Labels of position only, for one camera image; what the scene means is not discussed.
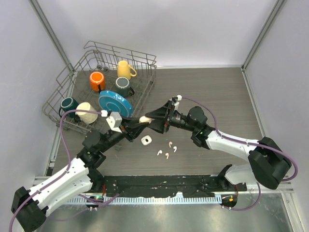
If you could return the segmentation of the beige earbud charging case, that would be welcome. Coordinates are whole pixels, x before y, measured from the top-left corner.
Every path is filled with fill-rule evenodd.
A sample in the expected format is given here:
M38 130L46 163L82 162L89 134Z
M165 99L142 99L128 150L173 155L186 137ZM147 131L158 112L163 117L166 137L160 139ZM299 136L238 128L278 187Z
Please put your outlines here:
M139 118L139 122L140 123L151 123L152 122L152 119L147 117L147 116L141 116Z

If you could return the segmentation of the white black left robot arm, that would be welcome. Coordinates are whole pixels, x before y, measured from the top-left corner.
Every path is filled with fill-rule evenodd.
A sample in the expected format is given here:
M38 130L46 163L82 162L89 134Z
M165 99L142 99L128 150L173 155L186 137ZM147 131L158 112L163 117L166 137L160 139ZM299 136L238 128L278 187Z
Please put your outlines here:
M127 118L115 112L106 120L110 129L105 134L88 132L83 149L62 170L30 189L21 187L15 192L11 223L17 220L24 231L33 232L67 200L89 190L99 192L103 176L97 168L106 159L104 152L122 139L133 141L152 122L146 116Z

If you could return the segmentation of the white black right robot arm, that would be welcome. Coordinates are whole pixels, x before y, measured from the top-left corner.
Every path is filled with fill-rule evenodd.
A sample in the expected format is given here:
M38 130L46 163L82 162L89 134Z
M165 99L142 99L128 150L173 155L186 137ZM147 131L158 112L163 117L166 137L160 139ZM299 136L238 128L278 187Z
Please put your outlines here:
M245 165L227 165L218 185L224 191L236 184L257 182L268 189L276 189L285 180L292 162L283 154L278 145L268 137L250 140L223 133L216 126L207 124L207 116L200 106L192 107L184 115L178 112L180 96L139 119L158 132L165 133L171 126L190 131L191 140L198 147L218 150L245 160Z

